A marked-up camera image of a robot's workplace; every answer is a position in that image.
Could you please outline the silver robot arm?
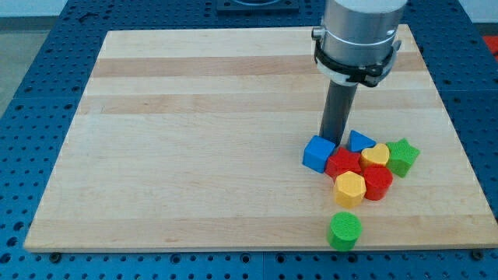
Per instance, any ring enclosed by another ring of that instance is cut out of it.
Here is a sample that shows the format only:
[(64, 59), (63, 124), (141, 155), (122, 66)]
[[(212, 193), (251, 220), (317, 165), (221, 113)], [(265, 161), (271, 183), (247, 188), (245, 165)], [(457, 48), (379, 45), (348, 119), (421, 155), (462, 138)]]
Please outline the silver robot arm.
[(375, 87), (392, 70), (406, 0), (327, 0), (312, 29), (318, 70), (340, 86)]

